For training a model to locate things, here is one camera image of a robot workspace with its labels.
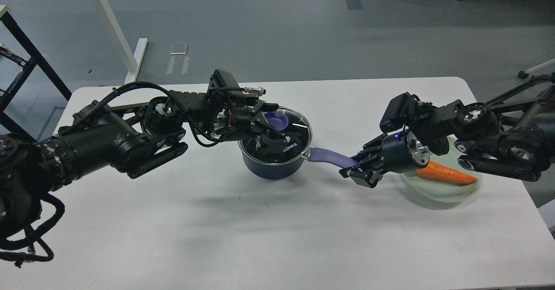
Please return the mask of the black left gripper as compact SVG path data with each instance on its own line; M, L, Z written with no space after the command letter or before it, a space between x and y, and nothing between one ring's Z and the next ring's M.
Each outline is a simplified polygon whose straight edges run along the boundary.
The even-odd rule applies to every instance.
M289 142L275 127L279 104L257 101L252 108L223 108L217 113L217 140L256 138L256 152L281 153Z

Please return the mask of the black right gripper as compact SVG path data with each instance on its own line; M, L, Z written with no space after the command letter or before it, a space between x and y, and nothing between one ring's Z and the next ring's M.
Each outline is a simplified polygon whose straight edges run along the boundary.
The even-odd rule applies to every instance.
M341 168L339 174L373 189L387 172L406 173L427 167L430 155L428 148L410 131L381 134L364 144L351 157L355 163Z

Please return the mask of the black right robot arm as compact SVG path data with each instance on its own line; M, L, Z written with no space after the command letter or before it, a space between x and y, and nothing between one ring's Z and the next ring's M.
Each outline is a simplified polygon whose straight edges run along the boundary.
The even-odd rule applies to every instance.
M481 103L460 100L436 107L405 92L393 98L367 142L339 173L374 188L387 172L431 166L430 155L449 152L448 136L468 171L535 182L554 163L554 75L527 82Z

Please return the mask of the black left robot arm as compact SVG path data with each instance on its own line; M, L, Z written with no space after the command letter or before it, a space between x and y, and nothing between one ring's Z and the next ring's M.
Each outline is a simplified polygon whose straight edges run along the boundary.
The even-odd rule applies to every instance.
M207 91L179 92L150 82L114 88L73 115L71 126L40 142L1 136L1 259L16 267L48 262L54 253L42 237L64 214L52 195L63 186L111 166L137 178L186 152L188 124L203 147L254 139L271 153L293 139L269 119L278 104L261 100L261 87L240 87L216 69Z

